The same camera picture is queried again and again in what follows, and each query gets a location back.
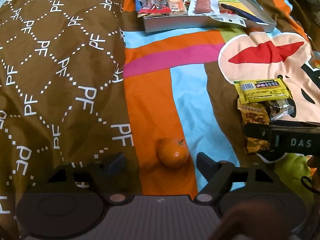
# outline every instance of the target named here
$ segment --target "mandarin orange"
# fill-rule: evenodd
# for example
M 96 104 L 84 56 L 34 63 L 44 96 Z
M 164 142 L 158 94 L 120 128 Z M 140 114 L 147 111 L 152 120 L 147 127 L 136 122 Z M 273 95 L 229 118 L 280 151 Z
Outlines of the mandarin orange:
M 159 159 L 173 169 L 182 167 L 189 158 L 188 146 L 184 139 L 164 139 L 159 147 Z

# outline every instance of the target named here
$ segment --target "barcode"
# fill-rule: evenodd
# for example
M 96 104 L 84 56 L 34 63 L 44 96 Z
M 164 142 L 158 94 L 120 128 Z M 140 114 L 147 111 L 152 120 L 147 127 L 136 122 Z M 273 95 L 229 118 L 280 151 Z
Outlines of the barcode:
M 253 83 L 242 84 L 240 86 L 240 88 L 241 88 L 242 91 L 249 90 L 249 89 L 254 89 L 254 84 Z
M 222 17 L 213 17 L 213 19 L 218 20 L 218 21 L 223 21 L 224 20 Z

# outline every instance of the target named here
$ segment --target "metal tray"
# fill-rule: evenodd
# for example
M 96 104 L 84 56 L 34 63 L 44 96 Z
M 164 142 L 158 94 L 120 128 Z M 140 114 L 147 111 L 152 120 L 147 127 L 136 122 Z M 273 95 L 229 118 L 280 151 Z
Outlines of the metal tray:
M 252 11 L 259 19 L 264 21 L 266 24 L 258 24 L 251 20 L 244 20 L 247 28 L 252 28 L 257 31 L 265 31 L 271 33 L 276 27 L 274 20 L 261 9 L 259 5 L 254 3 L 252 0 L 238 0 L 243 5 L 245 5 L 250 11 Z M 245 27 L 233 24 L 233 23 L 224 23 L 216 21 L 209 16 L 200 15 L 185 15 L 185 16 L 165 16 L 165 17 L 153 17 L 153 18 L 144 18 L 144 26 L 147 33 L 158 32 L 158 31 L 167 31 L 173 29 L 184 29 L 184 28 L 237 28 L 244 29 Z

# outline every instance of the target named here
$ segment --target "packaged food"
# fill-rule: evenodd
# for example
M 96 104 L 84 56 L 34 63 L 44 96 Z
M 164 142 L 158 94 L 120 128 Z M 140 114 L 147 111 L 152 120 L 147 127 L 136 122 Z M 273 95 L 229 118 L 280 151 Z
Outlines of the packaged food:
M 292 99 L 292 94 L 281 78 L 234 81 L 241 104 Z
M 171 12 L 167 6 L 167 0 L 139 0 L 142 3 L 142 8 L 138 12 L 138 17 L 143 16 L 159 16 L 166 15 Z
M 221 14 L 235 14 L 233 11 L 223 8 L 221 4 L 219 4 L 219 11 Z
M 287 99 L 279 99 L 263 102 L 271 121 L 275 121 L 285 115 L 292 114 L 294 107 L 289 104 Z
M 174 15 L 187 15 L 188 10 L 186 6 L 184 5 L 183 0 L 167 0 L 168 1 L 168 7 L 170 8 L 170 16 Z
M 188 15 L 219 15 L 218 0 L 191 0 Z
M 269 124 L 270 119 L 266 107 L 260 103 L 241 104 L 238 98 L 238 109 L 241 112 L 244 124 L 259 123 Z M 270 144 L 265 140 L 247 138 L 247 149 L 249 154 L 255 154 L 260 151 L 269 150 Z
M 189 6 L 190 6 L 190 1 L 188 1 L 188 0 L 183 0 L 183 4 L 184 4 L 184 6 L 186 7 L 187 14 L 188 14 Z

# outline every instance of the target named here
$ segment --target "sausage package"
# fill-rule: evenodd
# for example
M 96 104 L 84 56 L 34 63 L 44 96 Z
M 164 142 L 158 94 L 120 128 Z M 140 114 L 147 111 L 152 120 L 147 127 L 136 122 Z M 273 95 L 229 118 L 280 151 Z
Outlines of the sausage package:
M 292 94 L 281 78 L 234 81 L 241 104 L 292 99 Z
M 260 103 L 241 104 L 238 98 L 237 107 L 241 112 L 244 124 L 259 123 L 269 124 L 270 119 L 266 107 Z M 269 150 L 270 144 L 265 140 L 247 137 L 247 149 L 249 154 L 255 154 L 260 151 Z
M 188 15 L 219 15 L 218 0 L 191 0 Z

